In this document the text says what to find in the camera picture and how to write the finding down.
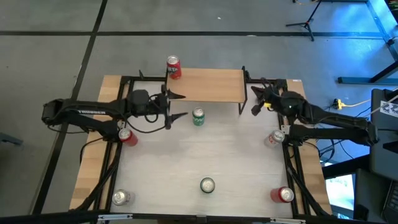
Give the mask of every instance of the metal stand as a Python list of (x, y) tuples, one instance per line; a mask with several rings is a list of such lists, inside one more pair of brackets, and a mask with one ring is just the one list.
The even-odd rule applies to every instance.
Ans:
[(357, 157), (345, 162), (339, 162), (327, 167), (322, 167), (323, 177), (326, 179), (353, 174), (357, 169), (369, 171), (369, 155)]
[(246, 88), (246, 83), (250, 80), (249, 72), (246, 70), (245, 66), (242, 66), (242, 71), (243, 71), (243, 85), (244, 85), (244, 102), (243, 105), (241, 105), (241, 103), (238, 103), (239, 115), (242, 114), (244, 106), (248, 101), (248, 89)]
[(315, 14), (315, 12), (317, 11), (317, 9), (318, 9), (319, 5), (321, 4), (321, 2), (322, 2), (322, 0), (319, 0), (319, 1), (318, 1), (317, 6), (315, 7), (315, 9), (313, 10), (313, 12), (312, 12), (310, 18), (308, 18), (308, 20), (307, 20), (306, 22), (299, 22), (299, 23), (295, 23), (295, 24), (287, 24), (286, 26), (287, 26), (287, 27), (290, 27), (290, 26), (300, 26), (300, 27), (304, 27), (306, 30), (309, 31), (310, 36), (311, 36), (311, 41), (314, 41), (315, 39), (313, 38), (313, 34), (312, 34), (312, 31), (311, 31), (311, 27), (310, 27), (310, 22), (313, 21), (312, 17), (313, 17), (313, 15)]
[(372, 78), (338, 77), (338, 83), (343, 84), (373, 84), (373, 85), (398, 85), (398, 78), (387, 78), (398, 71), (398, 61), (379, 72)]

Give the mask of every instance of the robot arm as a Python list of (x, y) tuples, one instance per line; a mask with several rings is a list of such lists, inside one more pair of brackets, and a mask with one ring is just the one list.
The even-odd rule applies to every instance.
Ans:
[[(310, 104), (296, 92), (286, 91), (278, 96), (270, 86), (267, 88), (252, 86), (251, 88), (259, 101), (259, 104), (252, 108), (252, 114), (256, 116), (266, 105), (286, 116), (292, 124), (287, 132), (288, 140), (293, 144), (301, 145), (301, 142), (308, 139), (347, 139), (365, 146), (377, 143), (377, 129), (372, 122), (365, 118), (324, 111), (319, 106)], [(296, 119), (303, 124), (324, 123), (339, 128), (307, 128), (303, 125), (293, 124)]]
[[(169, 99), (179, 98), (184, 96), (166, 91), (165, 86), (162, 86), (162, 92), (152, 96), (146, 90), (134, 90), (125, 99), (109, 103), (58, 99), (44, 105), (42, 121), (49, 126), (68, 123), (85, 131), (98, 131), (105, 141), (117, 142), (119, 128), (116, 120), (127, 120), (130, 116), (164, 115), (164, 127), (170, 129), (173, 121), (187, 114), (169, 115)], [(108, 115), (114, 121), (99, 121), (86, 114)]]

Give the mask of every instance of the small wooden platform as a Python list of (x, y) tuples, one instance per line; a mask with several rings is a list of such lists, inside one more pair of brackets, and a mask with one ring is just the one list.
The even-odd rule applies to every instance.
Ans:
[(167, 77), (167, 88), (182, 101), (243, 103), (243, 70), (182, 68), (178, 80)]

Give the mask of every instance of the wooden table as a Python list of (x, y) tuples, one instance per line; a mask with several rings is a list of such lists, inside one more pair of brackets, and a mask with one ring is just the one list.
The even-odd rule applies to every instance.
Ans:
[(243, 103), (243, 70), (182, 68), (178, 80), (167, 77), (167, 88), (185, 96), (181, 101)]
[[(115, 100), (118, 94), (120, 80), (120, 75), (105, 76), (101, 90), (99, 92), (98, 101), (109, 102)], [(305, 96), (301, 80), (287, 80), (287, 87), (289, 91), (295, 91)], [(109, 116), (103, 115), (97, 115), (95, 118), (102, 121), (110, 119)], [(98, 133), (90, 133), (87, 141), (92, 141), (99, 137), (100, 135)], [(79, 206), (97, 184), (103, 164), (105, 147), (106, 142), (103, 141), (90, 144), (86, 147), (76, 180), (76, 186), (70, 203), (70, 208), (76, 208)], [(323, 178), (322, 168), (318, 157), (318, 151), (313, 146), (305, 144), (300, 147), (300, 155), (307, 188), (312, 193), (315, 200), (322, 206), (322, 208), (328, 213), (331, 213), (325, 180)], [(298, 211), (299, 213), (303, 213), (302, 197), (297, 186), (295, 191)], [(107, 192), (108, 184), (104, 187), (100, 208), (105, 207)]]

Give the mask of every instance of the silver soda can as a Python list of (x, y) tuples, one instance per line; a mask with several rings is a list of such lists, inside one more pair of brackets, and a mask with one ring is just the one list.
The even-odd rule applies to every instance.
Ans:
[(285, 140), (285, 134), (281, 130), (275, 130), (265, 138), (264, 144), (269, 147), (275, 147)]
[(125, 190), (117, 190), (112, 196), (112, 202), (117, 206), (127, 204), (130, 199), (130, 193)]

